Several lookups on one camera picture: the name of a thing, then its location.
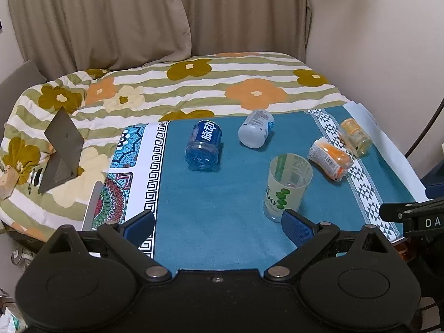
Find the green apple label cup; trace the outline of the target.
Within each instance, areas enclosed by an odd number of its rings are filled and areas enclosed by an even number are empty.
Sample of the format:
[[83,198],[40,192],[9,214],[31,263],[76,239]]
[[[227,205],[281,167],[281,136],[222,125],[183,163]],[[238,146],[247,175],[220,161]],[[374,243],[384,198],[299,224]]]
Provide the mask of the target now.
[[305,158],[293,153],[276,156],[269,166],[263,199],[267,218],[280,223],[286,209],[297,211],[312,176],[312,166]]

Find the orange label bottle cup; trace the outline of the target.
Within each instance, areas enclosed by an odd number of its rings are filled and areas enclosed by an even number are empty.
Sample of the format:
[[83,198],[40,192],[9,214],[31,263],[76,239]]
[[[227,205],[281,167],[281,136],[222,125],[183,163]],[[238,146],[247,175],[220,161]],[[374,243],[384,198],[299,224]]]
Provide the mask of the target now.
[[351,157],[333,146],[325,137],[317,139],[312,144],[308,151],[308,159],[336,182],[341,181],[353,165]]

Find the yellow label clear cup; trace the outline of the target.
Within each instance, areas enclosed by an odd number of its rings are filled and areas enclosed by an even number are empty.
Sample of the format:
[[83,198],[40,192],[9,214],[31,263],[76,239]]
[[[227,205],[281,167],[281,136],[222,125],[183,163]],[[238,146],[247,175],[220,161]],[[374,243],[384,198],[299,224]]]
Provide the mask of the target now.
[[357,157],[364,156],[372,146],[370,136],[353,118],[342,121],[339,132],[347,148]]

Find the blue plastic bottle cup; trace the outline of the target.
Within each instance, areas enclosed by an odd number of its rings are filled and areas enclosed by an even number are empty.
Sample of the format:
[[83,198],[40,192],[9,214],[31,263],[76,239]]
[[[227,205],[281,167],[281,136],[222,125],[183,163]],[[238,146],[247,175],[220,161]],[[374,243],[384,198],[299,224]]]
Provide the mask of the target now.
[[219,162],[222,130],[212,120],[200,120],[194,126],[185,149],[192,170],[209,171]]

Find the white translucent bottle cup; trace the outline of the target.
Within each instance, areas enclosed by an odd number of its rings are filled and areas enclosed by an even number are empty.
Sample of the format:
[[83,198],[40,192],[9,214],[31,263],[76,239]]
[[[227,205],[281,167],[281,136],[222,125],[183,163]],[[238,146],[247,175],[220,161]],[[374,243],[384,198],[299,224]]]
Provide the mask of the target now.
[[254,110],[239,127],[239,141],[251,149],[261,148],[274,125],[275,120],[271,113],[266,110]]

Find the teal patterned mat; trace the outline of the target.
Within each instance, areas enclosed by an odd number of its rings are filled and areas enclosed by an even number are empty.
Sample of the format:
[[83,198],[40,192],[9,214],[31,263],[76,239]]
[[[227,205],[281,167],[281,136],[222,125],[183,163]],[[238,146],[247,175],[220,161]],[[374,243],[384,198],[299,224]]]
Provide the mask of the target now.
[[[275,125],[258,150],[241,145],[244,117],[213,118],[222,129],[219,164],[193,171],[184,151],[200,120],[138,124],[125,128],[97,202],[92,228],[105,221],[125,222],[153,211],[156,226],[140,249],[175,273],[178,269],[264,271],[295,249],[281,225],[264,214],[269,166],[276,156],[307,157],[321,137],[344,149],[337,126],[351,117],[344,107],[273,114]],[[370,147],[340,181],[313,166],[300,212],[317,223],[342,230],[379,226],[389,241],[402,236],[400,224],[379,218],[383,202],[414,201],[378,149]]]

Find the grey folding stand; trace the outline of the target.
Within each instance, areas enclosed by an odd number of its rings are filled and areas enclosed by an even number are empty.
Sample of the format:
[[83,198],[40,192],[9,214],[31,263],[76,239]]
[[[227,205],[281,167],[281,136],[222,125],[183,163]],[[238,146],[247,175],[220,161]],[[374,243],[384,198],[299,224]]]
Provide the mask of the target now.
[[44,170],[38,188],[39,194],[44,194],[77,177],[84,145],[84,138],[64,107],[57,111],[44,134],[53,146],[54,152]]

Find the white paper sheet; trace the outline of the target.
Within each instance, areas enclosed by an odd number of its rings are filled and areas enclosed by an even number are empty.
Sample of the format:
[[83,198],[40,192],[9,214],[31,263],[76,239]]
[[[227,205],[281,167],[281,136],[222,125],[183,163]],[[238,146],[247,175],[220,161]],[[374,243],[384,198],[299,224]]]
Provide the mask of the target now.
[[418,178],[411,164],[385,134],[373,115],[361,103],[348,102],[343,107],[365,133],[370,136],[381,156],[404,184],[414,200],[417,202],[428,201],[425,194],[425,186]]

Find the floral striped quilt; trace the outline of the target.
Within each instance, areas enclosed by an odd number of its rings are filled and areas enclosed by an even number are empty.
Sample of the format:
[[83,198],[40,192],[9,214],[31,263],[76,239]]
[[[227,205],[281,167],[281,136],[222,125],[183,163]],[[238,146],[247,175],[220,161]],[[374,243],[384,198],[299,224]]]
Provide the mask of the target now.
[[[138,68],[77,71],[25,89],[4,125],[1,166],[17,185],[1,201],[1,224],[46,241],[61,225],[81,227],[96,182],[105,179],[119,137],[131,125],[206,117],[287,113],[345,104],[325,76],[284,53],[193,56]],[[84,138],[79,177],[48,193],[38,173],[54,151],[45,130],[66,110]]]

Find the floor clutter pile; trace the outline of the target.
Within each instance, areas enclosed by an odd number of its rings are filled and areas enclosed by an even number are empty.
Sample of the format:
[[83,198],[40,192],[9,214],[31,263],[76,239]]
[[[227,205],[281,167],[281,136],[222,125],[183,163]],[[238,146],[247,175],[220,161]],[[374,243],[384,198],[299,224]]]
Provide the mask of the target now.
[[24,332],[27,328],[16,302],[15,288],[32,259],[30,251],[18,246],[11,253],[11,262],[1,263],[1,332]]

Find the beige curtain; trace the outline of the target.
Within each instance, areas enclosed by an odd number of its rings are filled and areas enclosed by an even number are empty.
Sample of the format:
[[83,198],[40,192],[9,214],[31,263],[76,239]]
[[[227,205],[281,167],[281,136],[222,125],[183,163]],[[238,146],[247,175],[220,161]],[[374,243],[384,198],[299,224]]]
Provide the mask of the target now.
[[194,55],[304,59],[309,0],[7,0],[20,52],[44,76]]

